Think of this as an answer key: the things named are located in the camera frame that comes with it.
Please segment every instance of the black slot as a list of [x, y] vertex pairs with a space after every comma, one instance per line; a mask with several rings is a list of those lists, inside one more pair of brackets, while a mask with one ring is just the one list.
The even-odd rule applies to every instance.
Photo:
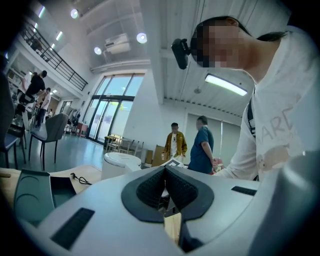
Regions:
[[51, 240], [69, 250], [85, 228], [94, 211], [80, 208], [52, 237]]
[[242, 194], [246, 194], [249, 196], [254, 196], [257, 192], [254, 189], [245, 188], [245, 187], [241, 187], [241, 186], [234, 186], [233, 188], [231, 188], [231, 190], [242, 193]]

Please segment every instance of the metal railing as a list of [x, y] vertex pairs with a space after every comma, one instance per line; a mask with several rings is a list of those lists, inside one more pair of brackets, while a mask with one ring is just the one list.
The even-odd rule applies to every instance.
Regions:
[[88, 84], [77, 72], [75, 72], [60, 56], [51, 48], [51, 45], [39, 33], [39, 31], [28, 21], [20, 31], [26, 43], [38, 54], [45, 62], [53, 67], [60, 75], [67, 79], [71, 84], [81, 91]]

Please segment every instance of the blue shirt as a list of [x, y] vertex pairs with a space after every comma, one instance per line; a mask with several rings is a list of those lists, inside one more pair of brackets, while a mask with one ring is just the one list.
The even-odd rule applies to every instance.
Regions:
[[189, 169], [209, 174], [212, 171], [212, 164], [209, 157], [201, 146], [201, 142], [208, 142], [211, 152], [214, 149], [214, 137], [208, 127], [203, 126], [195, 136], [194, 144], [190, 152]]

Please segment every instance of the man in yellow jacket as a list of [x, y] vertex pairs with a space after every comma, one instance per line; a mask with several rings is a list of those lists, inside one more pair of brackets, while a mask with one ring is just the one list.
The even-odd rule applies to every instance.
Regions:
[[186, 156], [187, 152], [187, 143], [184, 134], [181, 131], [178, 131], [179, 127], [176, 122], [171, 124], [172, 132], [169, 133], [166, 138], [165, 147], [162, 152], [164, 158], [168, 161], [170, 159], [176, 159], [180, 162], [183, 161], [183, 158]]

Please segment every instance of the cardboard box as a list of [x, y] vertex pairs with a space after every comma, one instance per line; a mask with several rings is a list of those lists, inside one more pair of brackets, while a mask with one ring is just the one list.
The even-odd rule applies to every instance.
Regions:
[[162, 160], [161, 158], [161, 152], [164, 151], [164, 149], [165, 149], [164, 146], [156, 145], [155, 151], [154, 151], [154, 157], [151, 165], [152, 167], [160, 166], [166, 162], [166, 160]]

